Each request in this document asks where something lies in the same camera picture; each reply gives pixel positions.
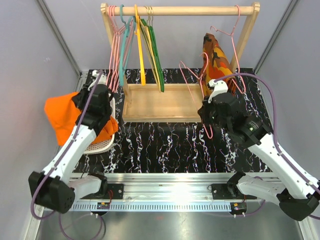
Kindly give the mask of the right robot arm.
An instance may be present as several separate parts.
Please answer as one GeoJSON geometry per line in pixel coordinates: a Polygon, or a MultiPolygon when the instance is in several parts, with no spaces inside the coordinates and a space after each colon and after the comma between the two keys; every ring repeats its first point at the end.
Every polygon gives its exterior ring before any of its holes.
{"type": "Polygon", "coordinates": [[[243,112],[242,105],[242,100],[229,92],[214,94],[204,98],[198,114],[202,123],[224,129],[234,142],[261,159],[281,182],[270,183],[240,172],[227,182],[228,195],[251,195],[272,202],[296,221],[311,216],[320,204],[320,181],[280,146],[273,130],[255,115],[243,112]]]}

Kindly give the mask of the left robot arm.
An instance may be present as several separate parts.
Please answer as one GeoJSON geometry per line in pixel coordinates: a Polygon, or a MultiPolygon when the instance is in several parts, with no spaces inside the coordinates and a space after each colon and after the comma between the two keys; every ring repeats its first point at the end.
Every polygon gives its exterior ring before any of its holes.
{"type": "Polygon", "coordinates": [[[102,199],[107,196],[107,177],[102,173],[69,182],[77,162],[89,145],[111,119],[110,101],[113,94],[104,84],[92,88],[85,86],[72,100],[82,111],[66,143],[55,158],[41,171],[32,172],[28,178],[32,196],[30,209],[40,205],[65,214],[79,199],[93,194],[102,199]]]}

